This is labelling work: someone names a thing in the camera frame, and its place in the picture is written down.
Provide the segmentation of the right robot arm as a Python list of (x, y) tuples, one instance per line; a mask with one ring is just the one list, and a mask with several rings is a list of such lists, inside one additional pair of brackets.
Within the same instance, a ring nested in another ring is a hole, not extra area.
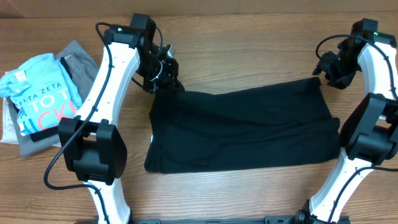
[(349, 86), (361, 72), (365, 97), (340, 132), (340, 155), (320, 188), (295, 215), (276, 223), (349, 223), (341, 212), (363, 179), (397, 154), (397, 42), (378, 31), (378, 22), (361, 19), (341, 35), (339, 52), (318, 55), (313, 74), (325, 73), (328, 85)]

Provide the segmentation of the black t-shirt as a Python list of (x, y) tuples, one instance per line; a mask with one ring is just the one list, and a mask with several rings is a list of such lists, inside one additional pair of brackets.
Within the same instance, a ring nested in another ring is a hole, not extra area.
[(145, 170), (165, 174), (318, 164), (340, 153), (319, 78), (213, 95), (156, 94)]

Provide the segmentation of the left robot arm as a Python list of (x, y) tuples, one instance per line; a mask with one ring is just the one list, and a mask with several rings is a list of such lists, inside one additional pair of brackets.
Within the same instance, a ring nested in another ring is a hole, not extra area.
[(128, 26), (108, 24), (99, 32), (103, 57), (91, 90), (74, 118), (62, 118), (58, 135), (70, 172), (79, 188), (87, 188), (98, 212), (97, 223), (132, 223), (132, 210), (124, 198), (121, 176), (127, 147), (118, 131), (121, 106), (135, 74), (145, 92), (182, 91), (172, 45), (156, 45), (160, 31), (145, 14), (134, 14)]

